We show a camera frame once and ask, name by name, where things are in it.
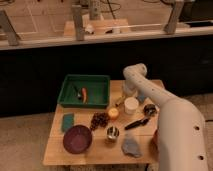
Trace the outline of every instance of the tiled floor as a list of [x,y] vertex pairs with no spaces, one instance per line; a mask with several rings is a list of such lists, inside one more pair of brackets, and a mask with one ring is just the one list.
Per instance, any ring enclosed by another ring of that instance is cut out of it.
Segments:
[[[213,119],[213,94],[185,97],[206,119]],[[66,171],[61,166],[43,166],[42,160],[54,113],[0,118],[0,170]],[[213,123],[206,123],[206,149],[209,171],[213,171]],[[143,165],[72,167],[72,171],[141,171]]]

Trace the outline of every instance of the floor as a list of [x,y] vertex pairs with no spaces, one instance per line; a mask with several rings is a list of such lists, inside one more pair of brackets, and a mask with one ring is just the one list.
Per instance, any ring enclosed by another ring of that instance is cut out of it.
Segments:
[[[74,0],[15,0],[0,5],[22,40],[62,37],[66,21],[72,20]],[[127,19],[132,30],[162,29],[167,23],[171,6],[160,0],[111,0],[116,19]],[[112,19],[109,6],[101,3],[104,19]]]
[[[194,103],[205,119],[213,119],[213,94],[184,97]],[[0,118],[0,170],[66,171],[67,167],[42,164],[54,113]],[[206,149],[209,171],[213,171],[213,123],[206,123]],[[141,171],[143,165],[103,165],[71,167],[72,171]]]

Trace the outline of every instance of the gray cloth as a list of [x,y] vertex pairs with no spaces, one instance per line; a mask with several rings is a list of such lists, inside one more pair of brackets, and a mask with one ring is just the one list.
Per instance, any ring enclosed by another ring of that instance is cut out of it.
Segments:
[[130,155],[136,158],[142,156],[140,147],[131,134],[125,135],[121,148],[123,153],[126,155]]

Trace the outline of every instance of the maroon bowl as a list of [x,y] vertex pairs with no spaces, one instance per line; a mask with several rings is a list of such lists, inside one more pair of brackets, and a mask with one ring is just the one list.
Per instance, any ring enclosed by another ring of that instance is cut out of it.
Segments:
[[84,125],[71,127],[64,135],[64,148],[72,154],[85,152],[92,143],[92,132]]

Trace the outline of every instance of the wooden table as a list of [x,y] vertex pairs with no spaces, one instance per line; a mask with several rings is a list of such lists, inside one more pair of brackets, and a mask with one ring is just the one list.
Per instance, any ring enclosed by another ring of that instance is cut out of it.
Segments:
[[[163,87],[160,80],[153,80],[154,83]],[[115,101],[121,96],[122,81],[110,82],[110,104],[114,106]],[[55,117],[53,120],[51,132],[49,135],[46,151],[44,155],[44,165],[86,165],[86,164],[130,164],[130,163],[155,163],[157,162],[157,150],[152,143],[154,131],[157,128],[157,117],[153,117],[146,126],[140,126],[132,130],[125,131],[124,126],[143,118],[142,109],[145,104],[152,103],[150,99],[146,99],[137,109],[135,114],[129,115],[124,112],[124,106],[118,109],[120,116],[115,121],[110,121],[106,128],[98,128],[93,131],[93,142],[90,148],[83,154],[70,154],[62,144],[64,133],[61,132],[62,117],[66,113],[74,113],[74,123],[90,126],[90,121],[95,112],[106,111],[104,109],[80,109],[80,108],[63,108],[57,105]],[[106,129],[110,126],[116,126],[120,135],[116,143],[109,143],[106,139]],[[134,158],[124,155],[121,150],[121,144],[125,134],[131,133],[135,140],[139,143],[142,157]]]

